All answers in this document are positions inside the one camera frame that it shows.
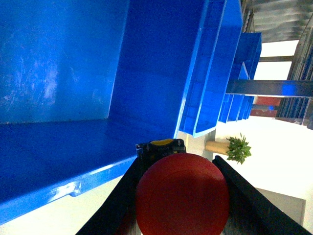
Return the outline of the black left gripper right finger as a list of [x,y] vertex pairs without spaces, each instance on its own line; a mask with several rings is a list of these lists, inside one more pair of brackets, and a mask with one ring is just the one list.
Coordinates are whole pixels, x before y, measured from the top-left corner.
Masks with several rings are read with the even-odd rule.
[[226,179],[230,211],[224,235],[309,235],[310,232],[273,205],[222,157],[213,164]]

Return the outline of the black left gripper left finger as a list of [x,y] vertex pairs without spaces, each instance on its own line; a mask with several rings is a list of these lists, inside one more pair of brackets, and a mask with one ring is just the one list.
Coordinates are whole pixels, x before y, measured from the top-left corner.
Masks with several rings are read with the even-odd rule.
[[141,160],[136,158],[102,206],[77,234],[140,235],[135,215],[135,194],[141,176]]

